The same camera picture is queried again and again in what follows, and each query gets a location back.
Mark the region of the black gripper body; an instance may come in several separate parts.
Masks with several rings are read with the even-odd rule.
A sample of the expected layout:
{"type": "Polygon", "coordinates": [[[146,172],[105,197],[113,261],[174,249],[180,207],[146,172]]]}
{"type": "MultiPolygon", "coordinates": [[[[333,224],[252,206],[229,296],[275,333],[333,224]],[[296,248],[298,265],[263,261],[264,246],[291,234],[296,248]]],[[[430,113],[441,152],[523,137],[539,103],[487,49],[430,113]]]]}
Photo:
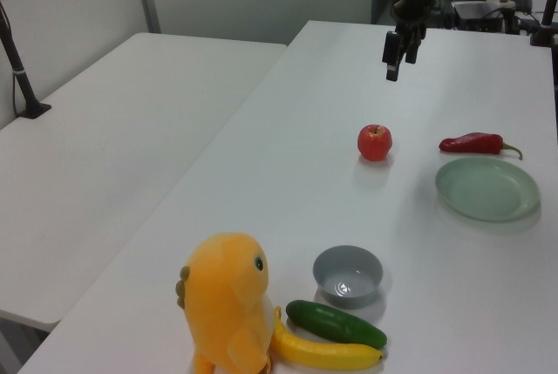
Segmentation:
{"type": "Polygon", "coordinates": [[[395,32],[410,37],[411,34],[425,38],[426,23],[430,18],[434,0],[392,0],[392,18],[395,32]]]}

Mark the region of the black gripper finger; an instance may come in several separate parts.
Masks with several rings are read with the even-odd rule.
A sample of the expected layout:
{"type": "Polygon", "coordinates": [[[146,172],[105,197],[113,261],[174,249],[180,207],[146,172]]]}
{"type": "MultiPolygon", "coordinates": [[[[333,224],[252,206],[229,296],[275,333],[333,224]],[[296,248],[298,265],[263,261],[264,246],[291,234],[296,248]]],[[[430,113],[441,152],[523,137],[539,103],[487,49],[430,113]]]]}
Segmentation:
{"type": "Polygon", "coordinates": [[[386,79],[391,82],[398,81],[399,43],[400,36],[397,33],[393,31],[386,33],[382,62],[386,64],[386,79]]]}
{"type": "Polygon", "coordinates": [[[414,27],[408,36],[407,47],[405,51],[405,62],[415,64],[419,52],[419,47],[425,39],[426,27],[414,27]]]}

